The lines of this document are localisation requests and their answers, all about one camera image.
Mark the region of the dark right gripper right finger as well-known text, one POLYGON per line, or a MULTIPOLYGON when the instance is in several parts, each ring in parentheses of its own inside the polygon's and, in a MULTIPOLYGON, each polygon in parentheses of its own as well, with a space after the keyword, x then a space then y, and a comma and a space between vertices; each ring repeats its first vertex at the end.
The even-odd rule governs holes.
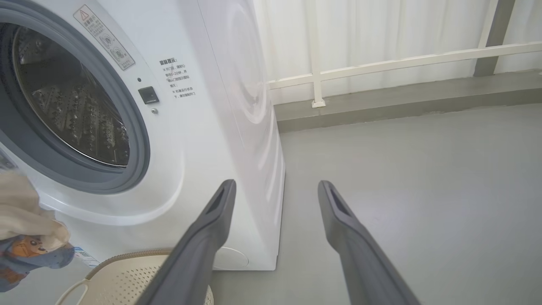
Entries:
POLYGON ((326 238, 340 256, 351 305, 419 305, 371 233, 330 181, 318 184, 326 238))

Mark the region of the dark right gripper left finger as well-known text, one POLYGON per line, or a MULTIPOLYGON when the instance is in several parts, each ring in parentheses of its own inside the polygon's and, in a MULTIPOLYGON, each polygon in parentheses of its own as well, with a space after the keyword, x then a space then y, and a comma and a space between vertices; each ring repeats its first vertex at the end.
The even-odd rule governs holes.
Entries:
POLYGON ((229 236, 236 182, 223 181, 139 297, 138 305, 203 305, 217 251, 229 236))

